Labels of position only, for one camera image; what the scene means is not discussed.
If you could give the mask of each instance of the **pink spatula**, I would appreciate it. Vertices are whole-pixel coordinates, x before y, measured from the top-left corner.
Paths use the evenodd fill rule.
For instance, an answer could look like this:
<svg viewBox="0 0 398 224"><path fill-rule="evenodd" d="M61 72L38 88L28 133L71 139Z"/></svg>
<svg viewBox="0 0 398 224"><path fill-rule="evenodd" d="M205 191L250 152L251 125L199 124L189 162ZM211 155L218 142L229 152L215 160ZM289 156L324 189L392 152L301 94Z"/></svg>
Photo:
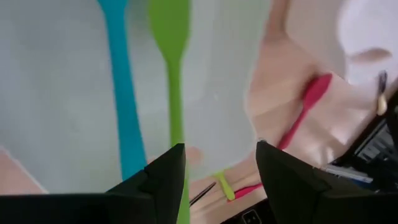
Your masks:
<svg viewBox="0 0 398 224"><path fill-rule="evenodd" d="M307 88L303 94L303 109L300 113L300 116L297 118L292 127L283 135L277 146L278 149L284 150L290 144L294 134L300 127L301 122L304 120L307 113L315 106L315 104L327 91L331 78L332 74L330 73L320 75L312 79L307 85Z"/></svg>

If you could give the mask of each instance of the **silicone spatula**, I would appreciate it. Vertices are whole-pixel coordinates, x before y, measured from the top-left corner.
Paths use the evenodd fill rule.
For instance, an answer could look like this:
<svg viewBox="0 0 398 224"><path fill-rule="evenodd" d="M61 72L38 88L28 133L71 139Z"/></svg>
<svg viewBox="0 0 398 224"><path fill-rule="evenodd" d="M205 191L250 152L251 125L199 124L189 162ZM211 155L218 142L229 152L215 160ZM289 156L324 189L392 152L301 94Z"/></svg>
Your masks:
<svg viewBox="0 0 398 224"><path fill-rule="evenodd" d="M332 74L327 73L324 75L317 76L313 78L310 83L307 85L307 88L303 94L303 107L298 116L297 120L293 124L293 126L282 136L277 148L285 149L293 139L294 134L300 127L302 121L308 114L308 112L315 106L315 104L320 100L320 98L327 91L329 84L331 82Z"/></svg>
<svg viewBox="0 0 398 224"><path fill-rule="evenodd" d="M98 2L108 26L122 179L126 180L146 166L124 29L127 0L98 0Z"/></svg>
<svg viewBox="0 0 398 224"><path fill-rule="evenodd" d="M184 142L181 99L181 61L189 35L189 0L150 0L150 26L165 59L169 76L170 143ZM190 222L188 169L185 169L183 195L177 223Z"/></svg>

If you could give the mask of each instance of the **table surface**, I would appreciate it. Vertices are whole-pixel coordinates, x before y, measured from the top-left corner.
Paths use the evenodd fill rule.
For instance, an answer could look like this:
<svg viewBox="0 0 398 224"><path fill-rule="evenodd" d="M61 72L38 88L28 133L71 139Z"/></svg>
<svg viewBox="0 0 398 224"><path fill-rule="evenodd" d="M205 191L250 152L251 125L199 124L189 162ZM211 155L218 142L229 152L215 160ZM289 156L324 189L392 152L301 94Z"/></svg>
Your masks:
<svg viewBox="0 0 398 224"><path fill-rule="evenodd" d="M289 0L275 0L265 24L257 68L249 91L248 106L257 136L276 145L297 117L300 96L305 84L318 71L319 64L306 51L294 44L284 32L284 18ZM389 74L391 81L396 74ZM286 152L319 167L343 155L349 145L375 115L377 80L351 86L338 76L330 89L311 110ZM188 160L195 162L195 156ZM254 154L225 172L234 190L260 182ZM209 177L190 186L193 197L215 181ZM220 223L245 208L266 198L264 189L227 203L219 185L191 208L191 223Z"/></svg>

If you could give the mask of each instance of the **metal tool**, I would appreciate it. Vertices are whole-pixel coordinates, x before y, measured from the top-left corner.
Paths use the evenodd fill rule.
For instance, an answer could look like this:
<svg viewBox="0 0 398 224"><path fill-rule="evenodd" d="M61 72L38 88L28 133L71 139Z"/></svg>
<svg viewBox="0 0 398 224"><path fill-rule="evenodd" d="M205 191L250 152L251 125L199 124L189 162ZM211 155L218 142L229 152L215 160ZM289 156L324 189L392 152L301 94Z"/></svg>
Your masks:
<svg viewBox="0 0 398 224"><path fill-rule="evenodd" d="M202 190L198 195L196 195L193 199L191 199L189 201L189 207L191 207L194 203L199 201L199 199L201 199L203 196L205 196L205 194L207 194L207 192L209 192L215 185L216 185L216 182L213 182L207 188Z"/></svg>

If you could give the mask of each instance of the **spatula handle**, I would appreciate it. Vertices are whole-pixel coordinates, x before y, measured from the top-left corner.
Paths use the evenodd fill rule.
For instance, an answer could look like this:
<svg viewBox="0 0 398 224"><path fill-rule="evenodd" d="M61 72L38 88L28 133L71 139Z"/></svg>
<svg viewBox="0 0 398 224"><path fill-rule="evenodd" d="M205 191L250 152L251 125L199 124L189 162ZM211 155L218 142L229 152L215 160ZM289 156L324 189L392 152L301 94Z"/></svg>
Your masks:
<svg viewBox="0 0 398 224"><path fill-rule="evenodd" d="M247 195L248 193L251 193L253 190L256 190L260 187L262 187L262 184L256 184L253 186L244 187L242 189L235 191L235 200Z"/></svg>
<svg viewBox="0 0 398 224"><path fill-rule="evenodd" d="M184 142L182 121L182 97L180 64L168 63L169 75L169 116L170 116L170 143L174 146Z"/></svg>
<svg viewBox="0 0 398 224"><path fill-rule="evenodd" d="M293 139L294 134L299 129L301 122L304 120L305 116L307 115L307 110L303 109L298 116L297 120L294 122L293 126L282 136L282 139L279 141L277 146L278 149L284 150L289 146L290 142Z"/></svg>
<svg viewBox="0 0 398 224"><path fill-rule="evenodd" d="M118 9L113 6L112 9L103 8L103 11L108 26L122 179L126 180L146 166L144 144L131 80L124 29L124 8Z"/></svg>
<svg viewBox="0 0 398 224"><path fill-rule="evenodd" d="M220 182L221 188L228 200L235 200L235 193L228 181L225 179L224 172L218 172L214 175Z"/></svg>

